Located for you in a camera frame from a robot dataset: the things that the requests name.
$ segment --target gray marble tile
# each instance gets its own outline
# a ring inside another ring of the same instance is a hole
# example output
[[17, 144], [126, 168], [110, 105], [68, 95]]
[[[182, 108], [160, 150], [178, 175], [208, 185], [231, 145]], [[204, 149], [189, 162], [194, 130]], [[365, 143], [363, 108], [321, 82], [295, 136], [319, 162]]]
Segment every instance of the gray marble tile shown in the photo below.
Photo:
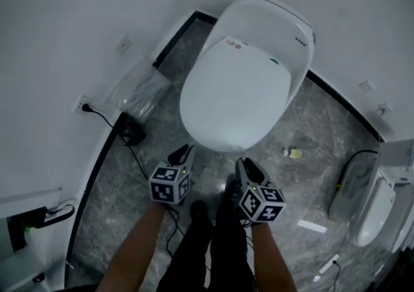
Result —
[[[134, 148], [148, 175], [166, 152], [184, 143], [195, 144], [182, 125], [179, 98], [186, 76], [211, 28], [209, 24], [196, 21], [160, 67], [173, 86], [143, 125], [147, 137]], [[299, 159], [284, 157], [284, 148], [300, 149], [303, 155]], [[214, 221], [224, 186], [235, 173], [236, 160], [250, 157], [266, 169], [287, 199], [287, 208], [270, 228], [298, 291], [332, 291], [337, 268], [330, 268], [319, 282], [313, 282], [313, 278], [338, 251], [338, 262], [343, 269], [336, 290], [364, 291], [374, 280], [373, 273], [380, 264], [388, 263], [389, 254], [374, 243], [363, 248], [353, 246], [345, 238], [346, 224], [331, 221], [327, 210], [346, 160], [358, 150], [376, 148], [377, 141], [351, 114], [305, 79], [279, 122], [252, 148], [242, 153], [217, 153], [197, 146], [192, 191], [184, 204], [177, 207], [180, 227], [183, 231], [188, 228], [189, 208], [196, 199], [208, 204], [209, 217]], [[70, 271], [69, 286], [99, 279], [148, 203], [147, 181], [130, 151], [118, 139], [105, 159], [87, 202], [74, 244], [76, 263]], [[327, 232], [320, 234], [299, 227], [301, 219], [323, 225]], [[166, 238], [174, 228], [173, 220], [167, 215], [141, 291], [155, 291], [165, 273], [170, 262]], [[169, 244], [172, 252], [181, 239], [179, 233], [172, 238]], [[209, 253], [206, 263], [211, 263]], [[248, 263], [254, 268], [254, 252], [250, 247]], [[209, 281], [207, 273], [206, 286]]]

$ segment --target black cable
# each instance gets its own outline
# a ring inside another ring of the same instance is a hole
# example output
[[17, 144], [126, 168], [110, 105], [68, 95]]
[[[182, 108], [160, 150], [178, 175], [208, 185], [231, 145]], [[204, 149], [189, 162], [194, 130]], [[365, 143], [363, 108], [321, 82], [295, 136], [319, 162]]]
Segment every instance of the black cable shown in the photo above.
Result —
[[[99, 113], [99, 112], [97, 112], [97, 111], [95, 111], [95, 110], [93, 110], [90, 106], [89, 106], [89, 104], [84, 104], [83, 106], [82, 106], [82, 110], [83, 111], [86, 111], [86, 112], [88, 112], [88, 113], [95, 113], [95, 114], [97, 114], [97, 115], [99, 115], [99, 116], [101, 116], [105, 121], [106, 121], [106, 123], [111, 127], [111, 128], [114, 128], [112, 125], [111, 125], [111, 123], [110, 122], [108, 122], [108, 120], [105, 118], [105, 116], [103, 116], [101, 113]], [[142, 175], [145, 177], [145, 179], [147, 179], [148, 180], [148, 176], [146, 175], [146, 173], [144, 172], [144, 169], [142, 168], [142, 166], [141, 166], [141, 163], [140, 163], [140, 161], [138, 160], [138, 158], [136, 157], [136, 155], [135, 155], [135, 153], [134, 153], [134, 151], [133, 151], [133, 149], [130, 147], [130, 145], [128, 145], [128, 143], [125, 141], [125, 139], [120, 135], [120, 138], [122, 139], [122, 141], [124, 142], [124, 144], [129, 148], [129, 150], [131, 151], [131, 153], [132, 153], [132, 155], [133, 155], [133, 157], [134, 157], [134, 159], [135, 159], [135, 161], [136, 161], [136, 163], [138, 163], [138, 166], [139, 166], [139, 168], [140, 168], [140, 170], [141, 170], [141, 173], [142, 173]]]
[[[251, 226], [251, 225], [246, 225], [246, 222], [247, 222], [247, 219], [244, 222], [244, 224], [242, 225], [242, 227], [249, 227], [249, 226]], [[253, 239], [251, 237], [249, 237], [247, 234], [246, 234], [246, 238], [249, 239], [252, 242], [252, 243], [249, 243], [249, 242], [246, 241], [247, 245], [249, 245], [252, 248], [252, 250], [254, 251]]]
[[345, 163], [345, 165], [343, 166], [343, 168], [342, 168], [342, 170], [341, 170], [341, 174], [340, 174], [340, 176], [339, 176], [339, 179], [338, 179], [338, 183], [336, 184], [336, 186], [338, 186], [338, 185], [341, 185], [342, 184], [342, 179], [343, 179], [343, 176], [345, 175], [345, 171], [346, 171], [346, 169], [347, 169], [347, 167], [349, 166], [349, 163], [352, 161], [352, 159], [355, 157], [355, 156], [357, 156], [357, 155], [359, 155], [359, 154], [361, 154], [361, 153], [373, 153], [373, 154], [378, 154], [378, 152], [376, 152], [376, 151], [374, 151], [374, 150], [360, 150], [360, 151], [358, 151], [358, 152], [356, 152], [354, 155], [352, 155], [351, 156], [351, 158]]
[[336, 274], [336, 278], [335, 278], [335, 282], [334, 282], [334, 292], [336, 290], [336, 281], [338, 280], [339, 274], [341, 273], [341, 266], [338, 264], [337, 261], [333, 261], [332, 262], [334, 265], [337, 265], [339, 270], [338, 270], [338, 274]]
[[131, 151], [131, 153], [132, 153], [132, 155], [133, 155], [133, 157], [134, 157], [134, 159], [135, 159], [136, 163], [138, 163], [138, 166], [140, 167], [140, 170], [141, 170], [141, 174], [145, 177], [145, 179], [147, 179], [147, 180], [148, 180], [148, 176], [147, 176], [147, 174], [144, 172], [144, 169], [142, 168], [140, 161], [137, 159], [137, 157], [136, 157], [136, 155], [135, 155], [135, 153], [134, 153], [133, 149], [130, 147], [130, 145], [128, 145], [128, 144], [127, 144], [127, 142], [124, 140], [124, 138], [122, 138], [122, 137], [121, 137], [121, 139], [122, 139], [122, 141], [125, 143], [125, 145], [129, 148], [129, 150]]
[[111, 123], [110, 122], [108, 122], [108, 120], [105, 118], [105, 116], [103, 116], [101, 113], [99, 113], [99, 112], [97, 112], [97, 111], [95, 111], [95, 110], [92, 110], [92, 111], [90, 111], [91, 113], [96, 113], [97, 115], [100, 115], [105, 121], [106, 121], [106, 124], [108, 124], [111, 128], [114, 128], [112, 125], [111, 125]]
[[242, 227], [251, 227], [251, 226], [252, 226], [251, 222], [250, 221], [248, 222], [248, 218], [246, 218], [245, 222], [242, 224]]
[[[106, 123], [111, 127], [111, 128], [114, 128], [112, 125], [111, 125], [111, 123], [109, 123], [108, 122], [108, 120], [105, 118], [105, 116], [103, 116], [101, 113], [99, 113], [99, 112], [97, 112], [97, 111], [95, 111], [95, 110], [93, 110], [90, 106], [89, 106], [89, 104], [84, 104], [83, 106], [82, 106], [82, 110], [84, 110], [84, 111], [86, 111], [86, 112], [88, 112], [88, 113], [95, 113], [95, 114], [97, 114], [97, 115], [99, 115], [99, 116], [101, 116], [105, 121], [106, 121]], [[133, 157], [134, 157], [134, 159], [135, 159], [135, 161], [136, 161], [136, 163], [138, 164], [138, 166], [139, 166], [139, 168], [140, 168], [140, 170], [141, 170], [141, 173], [142, 173], [142, 175], [145, 177], [145, 179], [147, 179], [148, 180], [148, 176], [147, 176], [147, 174], [144, 172], [144, 169], [142, 168], [142, 166], [141, 166], [141, 163], [140, 163], [140, 161], [138, 160], [138, 158], [136, 157], [136, 155], [135, 155], [135, 153], [134, 153], [134, 151], [133, 151], [133, 149], [130, 147], [130, 145], [128, 145], [128, 143], [125, 141], [125, 139], [122, 137], [122, 136], [120, 136], [120, 138], [122, 139], [122, 141], [124, 142], [124, 144], [129, 148], [129, 150], [131, 151], [131, 153], [132, 153], [132, 155], [133, 155]], [[171, 241], [171, 239], [174, 237], [174, 235], [177, 233], [177, 231], [179, 231], [181, 234], [182, 234], [182, 236], [184, 236], [185, 235], [185, 233], [183, 233], [183, 231], [180, 229], [180, 227], [179, 227], [179, 220], [180, 220], [180, 214], [179, 214], [179, 212], [177, 211], [177, 210], [175, 210], [173, 207], [171, 207], [170, 205], [165, 205], [165, 207], [166, 207], [166, 210], [167, 210], [167, 212], [168, 212], [168, 214], [170, 214], [170, 216], [171, 216], [171, 218], [173, 219], [173, 222], [174, 222], [174, 224], [175, 224], [175, 228], [174, 228], [174, 231], [171, 233], [171, 234], [169, 234], [168, 236], [167, 236], [167, 244], [166, 244], [166, 251], [167, 251], [167, 253], [171, 256], [171, 258], [173, 258], [173, 253], [170, 251], [170, 249], [168, 248], [169, 247], [169, 243], [170, 243], [170, 241]], [[172, 214], [172, 212], [174, 212], [174, 213], [176, 213], [176, 215], [177, 215], [177, 217], [175, 218], [174, 217], [174, 215]]]

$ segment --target wall switch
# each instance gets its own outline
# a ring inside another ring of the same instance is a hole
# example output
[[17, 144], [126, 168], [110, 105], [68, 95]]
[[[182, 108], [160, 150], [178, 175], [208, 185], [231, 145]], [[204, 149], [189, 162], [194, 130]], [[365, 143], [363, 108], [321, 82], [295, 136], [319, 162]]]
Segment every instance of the wall switch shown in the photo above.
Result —
[[123, 56], [127, 50], [132, 46], [132, 41], [128, 38], [128, 36], [124, 33], [122, 36], [115, 42], [114, 49], [119, 52], [121, 56]]
[[371, 82], [369, 82], [369, 80], [366, 80], [366, 81], [360, 83], [359, 86], [366, 93], [371, 92], [373, 89], [375, 89], [374, 85], [371, 84]]
[[86, 96], [80, 95], [78, 97], [78, 99], [75, 102], [75, 105], [72, 108], [72, 112], [73, 113], [78, 113], [80, 115], [86, 115], [87, 112], [82, 110], [82, 106], [84, 104], [92, 104], [92, 99], [91, 98], [87, 98]]

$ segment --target toilet seat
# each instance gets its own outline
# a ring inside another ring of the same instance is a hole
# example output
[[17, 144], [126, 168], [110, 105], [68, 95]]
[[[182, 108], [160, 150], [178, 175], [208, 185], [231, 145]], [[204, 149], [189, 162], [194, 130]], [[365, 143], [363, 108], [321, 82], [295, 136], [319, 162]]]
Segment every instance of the toilet seat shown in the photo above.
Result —
[[414, 185], [395, 188], [395, 204], [377, 237], [381, 247], [394, 253], [403, 244], [414, 222]]
[[180, 97], [181, 119], [203, 146], [239, 152], [261, 140], [283, 114], [291, 75], [276, 58], [225, 37], [199, 57]]
[[368, 245], [378, 236], [395, 202], [393, 187], [379, 176], [378, 171], [372, 180], [371, 191], [365, 192], [360, 208], [349, 222], [350, 239], [360, 247]]

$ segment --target forearm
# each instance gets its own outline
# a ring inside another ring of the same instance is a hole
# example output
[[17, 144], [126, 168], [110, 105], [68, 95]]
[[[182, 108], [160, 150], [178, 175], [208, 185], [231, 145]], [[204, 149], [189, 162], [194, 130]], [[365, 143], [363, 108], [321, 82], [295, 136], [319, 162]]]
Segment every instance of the forearm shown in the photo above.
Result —
[[114, 255], [97, 291], [138, 291], [154, 255], [165, 211], [159, 203], [150, 204]]
[[267, 224], [252, 227], [254, 268], [260, 292], [294, 292], [295, 284]]

